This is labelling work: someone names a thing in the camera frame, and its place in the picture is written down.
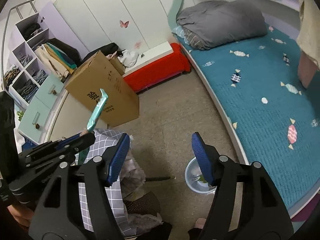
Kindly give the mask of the teal snack wrapper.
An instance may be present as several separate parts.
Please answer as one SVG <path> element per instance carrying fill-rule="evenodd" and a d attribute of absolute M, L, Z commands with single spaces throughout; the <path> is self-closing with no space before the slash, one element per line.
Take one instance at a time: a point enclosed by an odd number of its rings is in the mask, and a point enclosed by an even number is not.
<path fill-rule="evenodd" d="M 100 97 L 95 109 L 93 110 L 92 115 L 89 118 L 87 126 L 86 126 L 86 131 L 89 133 L 93 132 L 93 130 L 94 130 L 99 118 L 100 118 L 100 115 L 101 115 L 101 113 L 102 113 L 102 111 L 108 101 L 108 95 L 104 91 L 103 88 L 100 89 L 100 92 L 101 92 L 101 97 Z"/>

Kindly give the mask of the blue plastic trash bin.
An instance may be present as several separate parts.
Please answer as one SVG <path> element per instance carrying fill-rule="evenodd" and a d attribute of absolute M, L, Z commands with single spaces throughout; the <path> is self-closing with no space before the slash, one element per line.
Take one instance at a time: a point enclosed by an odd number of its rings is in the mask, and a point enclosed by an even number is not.
<path fill-rule="evenodd" d="M 193 157 L 193 159 L 191 159 L 191 161 L 189 161 L 188 165 L 186 166 L 184 179 L 189 189 L 198 194 L 208 195 L 214 194 L 216 191 L 216 187 L 210 186 L 204 179 L 196 157 Z"/>

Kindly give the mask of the grey checked tablecloth table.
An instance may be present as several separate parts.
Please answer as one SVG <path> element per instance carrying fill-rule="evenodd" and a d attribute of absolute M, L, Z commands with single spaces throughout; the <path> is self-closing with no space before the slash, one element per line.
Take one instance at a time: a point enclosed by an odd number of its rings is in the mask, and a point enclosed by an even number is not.
<path fill-rule="evenodd" d="M 79 165 L 85 164 L 97 156 L 102 156 L 107 148 L 115 146 L 118 143 L 122 135 L 121 132 L 103 128 L 96 128 L 93 133 L 95 136 L 94 144 L 86 149 L 84 153 L 80 153 L 79 156 L 76 157 Z M 132 237 L 136 234 L 136 229 L 129 224 L 120 185 L 121 167 L 129 153 L 130 139 L 127 138 L 125 143 L 124 152 L 119 157 L 111 157 L 110 163 L 107 164 L 107 175 L 103 176 L 103 179 L 107 185 L 107 187 L 105 187 L 105 192 L 107 194 L 108 202 L 120 232 L 124 237 Z M 94 230 L 87 201 L 86 185 L 84 183 L 79 183 L 79 197 L 84 228 L 93 232 Z"/>

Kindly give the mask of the mint drawer cabinet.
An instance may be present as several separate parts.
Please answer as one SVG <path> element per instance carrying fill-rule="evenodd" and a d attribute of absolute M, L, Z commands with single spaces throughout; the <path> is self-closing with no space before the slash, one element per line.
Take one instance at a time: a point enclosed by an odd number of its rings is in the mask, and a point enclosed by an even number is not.
<path fill-rule="evenodd" d="M 18 127 L 18 131 L 30 141 L 39 143 L 49 113 L 62 89 L 63 83 L 55 75 L 50 74 L 33 96 Z"/>

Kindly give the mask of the brown cardboard box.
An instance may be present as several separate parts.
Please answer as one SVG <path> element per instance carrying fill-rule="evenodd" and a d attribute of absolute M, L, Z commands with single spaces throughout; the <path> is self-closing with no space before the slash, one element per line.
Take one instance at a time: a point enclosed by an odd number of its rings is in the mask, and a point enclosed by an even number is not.
<path fill-rule="evenodd" d="M 101 89 L 108 100 L 100 119 L 116 127 L 139 117 L 139 97 L 126 83 L 116 68 L 100 51 L 85 61 L 67 81 L 65 88 L 88 110 L 99 102 Z"/>

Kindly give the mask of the pink slipper foot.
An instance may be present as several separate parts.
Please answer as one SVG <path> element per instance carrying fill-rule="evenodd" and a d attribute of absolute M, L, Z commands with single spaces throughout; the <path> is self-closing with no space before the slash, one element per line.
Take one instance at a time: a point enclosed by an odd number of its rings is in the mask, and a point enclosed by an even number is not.
<path fill-rule="evenodd" d="M 195 222 L 194 228 L 203 229 L 205 223 L 206 223 L 206 219 L 205 219 L 205 218 L 198 218 L 198 219 L 196 220 L 196 222 Z"/>

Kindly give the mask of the teal candy pattern bed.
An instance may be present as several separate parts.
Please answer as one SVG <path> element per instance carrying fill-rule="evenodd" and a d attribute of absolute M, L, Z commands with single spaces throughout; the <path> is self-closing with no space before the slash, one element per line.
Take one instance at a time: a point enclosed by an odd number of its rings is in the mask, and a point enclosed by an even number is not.
<path fill-rule="evenodd" d="M 182 49 L 243 164 L 262 163 L 291 217 L 319 191 L 319 76 L 304 88 L 300 49 L 276 29 L 211 50 Z"/>

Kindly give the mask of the open shelf with clothes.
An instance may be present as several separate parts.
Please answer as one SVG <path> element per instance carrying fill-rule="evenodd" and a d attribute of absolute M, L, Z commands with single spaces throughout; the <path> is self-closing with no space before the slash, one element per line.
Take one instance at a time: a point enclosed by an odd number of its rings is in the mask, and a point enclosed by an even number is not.
<path fill-rule="evenodd" d="M 52 72 L 35 54 L 36 47 L 51 38 L 56 38 L 75 48 L 80 57 L 84 56 L 87 49 L 52 3 L 49 2 L 38 12 L 34 1 L 28 0 L 10 9 L 10 11 L 13 10 L 17 12 L 20 21 L 14 24 L 9 36 L 6 36 L 8 18 L 5 23 L 2 47 L 5 47 L 7 38 L 10 54 L 7 63 L 1 61 L 2 81 L 4 90 L 15 100 L 19 109 L 25 111 L 31 100 L 21 96 L 18 89 L 21 89 L 29 80 L 40 87 L 40 84 L 34 79 L 35 73 L 41 69 L 47 75 Z"/>

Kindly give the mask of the white cloth on bench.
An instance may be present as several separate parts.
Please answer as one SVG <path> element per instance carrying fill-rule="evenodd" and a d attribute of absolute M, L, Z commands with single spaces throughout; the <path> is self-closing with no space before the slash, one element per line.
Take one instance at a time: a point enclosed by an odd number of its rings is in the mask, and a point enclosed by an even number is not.
<path fill-rule="evenodd" d="M 136 51 L 123 50 L 118 55 L 118 60 L 124 67 L 130 68 L 136 64 L 138 57 L 139 54 Z"/>

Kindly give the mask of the red covered bench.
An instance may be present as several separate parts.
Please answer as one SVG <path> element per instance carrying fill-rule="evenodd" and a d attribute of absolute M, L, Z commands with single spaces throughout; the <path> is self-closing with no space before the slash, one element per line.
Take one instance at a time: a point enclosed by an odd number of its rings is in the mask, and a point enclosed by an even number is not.
<path fill-rule="evenodd" d="M 148 63 L 124 77 L 126 83 L 136 93 L 149 89 L 178 74 L 191 71 L 191 64 L 183 53 L 181 46 L 177 43 L 171 43 L 170 46 L 173 50 L 172 53 Z"/>

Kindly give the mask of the grey folded duvet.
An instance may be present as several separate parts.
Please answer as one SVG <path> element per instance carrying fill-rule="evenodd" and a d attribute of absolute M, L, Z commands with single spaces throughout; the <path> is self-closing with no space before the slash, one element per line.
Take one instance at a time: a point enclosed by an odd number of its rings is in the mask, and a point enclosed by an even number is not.
<path fill-rule="evenodd" d="M 262 12 L 247 0 L 201 2 L 182 10 L 176 21 L 197 50 L 267 34 Z"/>

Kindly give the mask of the white wardrobe with butterflies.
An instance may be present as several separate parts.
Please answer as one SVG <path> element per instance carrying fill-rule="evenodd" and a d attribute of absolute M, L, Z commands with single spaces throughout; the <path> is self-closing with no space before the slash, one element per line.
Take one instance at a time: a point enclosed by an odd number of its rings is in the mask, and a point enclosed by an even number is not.
<path fill-rule="evenodd" d="M 173 0 L 56 0 L 54 6 L 82 44 L 93 51 L 111 42 L 143 53 L 174 37 Z"/>

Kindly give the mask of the person in beige shirt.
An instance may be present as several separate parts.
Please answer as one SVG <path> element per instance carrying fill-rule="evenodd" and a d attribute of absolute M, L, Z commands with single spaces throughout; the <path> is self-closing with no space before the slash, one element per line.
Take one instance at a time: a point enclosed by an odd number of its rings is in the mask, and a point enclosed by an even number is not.
<path fill-rule="evenodd" d="M 308 88 L 319 71 L 319 8 L 314 0 L 299 0 L 300 32 L 297 44 L 300 48 L 298 77 Z"/>

